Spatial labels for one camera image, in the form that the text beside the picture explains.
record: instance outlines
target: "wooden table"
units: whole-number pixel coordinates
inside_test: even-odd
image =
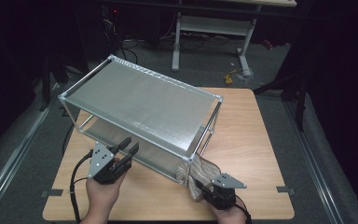
[[[253,92],[246,89],[205,90],[225,99],[215,133],[203,157],[248,186],[247,189],[236,189],[236,193],[245,201],[253,219],[292,218],[295,212],[288,194],[277,191],[284,182]],[[68,193],[69,182],[74,167],[94,144],[94,140],[73,132],[52,187],[63,189],[63,194],[48,197],[44,219],[75,220]],[[88,169],[89,163],[84,162],[76,179],[87,176]],[[88,209],[85,181],[76,184],[76,197],[83,217]],[[214,216],[207,206],[192,201],[188,188],[135,161],[109,219],[214,220]]]

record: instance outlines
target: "person's right hand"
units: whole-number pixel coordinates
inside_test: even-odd
[[[237,199],[236,203],[237,205],[245,209],[245,206],[241,202],[241,200]],[[219,224],[245,224],[246,223],[245,214],[240,210],[240,208],[236,206],[232,206],[227,210],[218,210],[211,204],[209,204],[209,206],[211,207],[211,210],[216,216],[217,222]]]

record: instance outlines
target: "hand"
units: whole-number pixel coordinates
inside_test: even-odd
[[[89,211],[82,220],[86,223],[107,223],[110,211],[118,199],[121,183],[124,181],[124,173],[114,184],[101,185],[94,179],[86,182],[87,195],[89,197]]]
[[[238,198],[236,204],[245,209],[245,205]],[[209,206],[219,224],[244,224],[246,222],[245,214],[236,206],[232,206],[227,210],[218,210],[211,204]]]

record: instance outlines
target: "gray carpet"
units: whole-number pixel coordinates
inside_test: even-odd
[[[225,45],[221,45],[220,42],[220,44],[216,44],[221,40],[211,39],[209,41],[213,43],[203,43],[199,49],[189,48],[197,47],[200,42],[184,42],[180,71],[177,73],[171,71],[171,39],[163,41],[160,46],[129,41],[125,43],[124,47],[136,46],[131,50],[137,55],[138,64],[141,66],[191,85],[250,89],[273,80],[285,54],[290,49],[290,46],[281,46],[267,50],[260,45],[252,44],[246,56],[248,64],[254,71],[253,80],[245,83],[235,79],[232,85],[227,86],[223,76],[239,67],[239,61],[234,52],[235,48],[241,46],[241,41],[232,41]],[[129,51],[125,50],[124,52],[127,59],[134,63],[135,57]],[[117,53],[117,56],[124,57],[121,51]],[[305,162],[296,129],[291,124],[283,103],[275,91],[272,91],[272,95],[259,95],[256,99],[286,186],[296,192],[290,196],[296,215],[291,220],[255,220],[254,223],[330,223],[309,167]],[[37,112],[39,105],[40,97],[2,137],[0,141],[0,171],[11,152],[30,129],[33,120],[40,114]],[[65,136],[72,125],[71,120],[62,115],[60,107],[61,104],[57,100],[50,106],[46,118],[30,144],[28,154],[0,200],[0,223],[52,223],[52,221],[42,218],[47,199],[41,198],[40,195],[43,190],[48,190],[52,186],[62,159],[62,145],[64,145]],[[323,131],[312,111],[310,100],[307,101],[304,127],[312,152],[325,174],[326,182],[333,191],[344,223],[358,223],[356,196],[351,191],[351,186],[324,138]]]

